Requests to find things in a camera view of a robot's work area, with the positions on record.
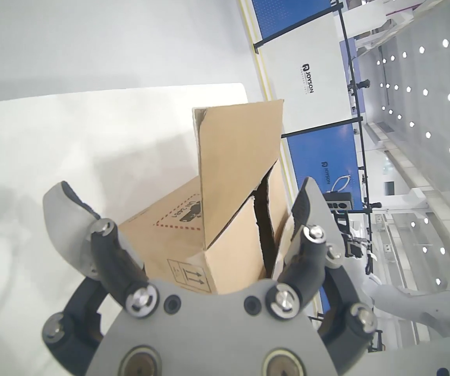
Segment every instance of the white ceiling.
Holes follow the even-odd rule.
[[[447,48],[443,47],[444,39],[449,41]],[[405,59],[402,52],[407,52]],[[359,63],[362,78],[372,81],[372,87],[364,93],[368,120],[388,124],[394,130],[388,134],[390,138],[436,188],[450,192],[450,0],[415,19],[397,37],[359,58]],[[411,121],[415,123],[413,128],[409,126]]]

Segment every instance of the dark hole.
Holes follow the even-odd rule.
[[[177,302],[176,300],[171,300],[171,301],[168,303],[168,308],[169,308],[169,310],[171,310],[171,311],[176,310],[176,309],[178,308],[178,302]]]
[[[449,370],[445,367],[440,367],[437,369],[437,376],[449,376]]]

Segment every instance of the open cardboard flap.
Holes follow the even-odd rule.
[[[282,102],[194,110],[199,176],[121,225],[148,277],[223,294],[270,275],[287,219]]]

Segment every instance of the metal bolt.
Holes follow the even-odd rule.
[[[63,313],[56,313],[49,317],[42,328],[42,338],[47,343],[56,343],[65,335],[61,321]]]
[[[328,245],[327,256],[332,260],[339,260],[342,255],[338,251],[336,251],[332,245]]]
[[[158,299],[157,289],[149,284],[146,288],[141,287],[128,295],[126,310],[133,317],[146,317],[155,309]]]
[[[91,226],[92,233],[101,233],[104,237],[106,237],[112,230],[114,229],[115,222],[113,222],[110,218],[101,218],[93,222]]]
[[[271,311],[282,319],[295,317],[300,311],[300,300],[295,291],[287,284],[277,283],[275,298],[270,302]]]
[[[275,302],[284,311],[291,310],[293,308],[293,296],[288,291],[279,291],[275,296]]]
[[[147,306],[149,300],[150,294],[148,294],[146,288],[140,288],[139,290],[136,290],[132,295],[132,306],[134,308],[140,309],[144,306]]]
[[[374,333],[378,327],[375,313],[364,303],[355,303],[350,308],[350,314],[357,317],[357,320],[362,324],[364,333]]]
[[[303,227],[303,234],[307,239],[315,244],[325,242],[324,230],[319,225],[309,225],[307,227]]]

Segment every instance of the white floor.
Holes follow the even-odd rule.
[[[0,100],[242,82],[263,100],[236,0],[0,0]]]
[[[264,100],[241,16],[236,0],[0,0],[0,100],[229,82],[244,84],[249,101]],[[4,199],[14,206],[10,191],[0,190]],[[5,216],[42,222],[32,205]],[[0,374],[67,374],[40,329],[80,277],[48,264],[47,237],[13,238],[10,226],[0,231],[0,246],[10,243],[0,247]],[[39,302],[18,302],[30,299]],[[105,325],[117,309],[104,306]]]

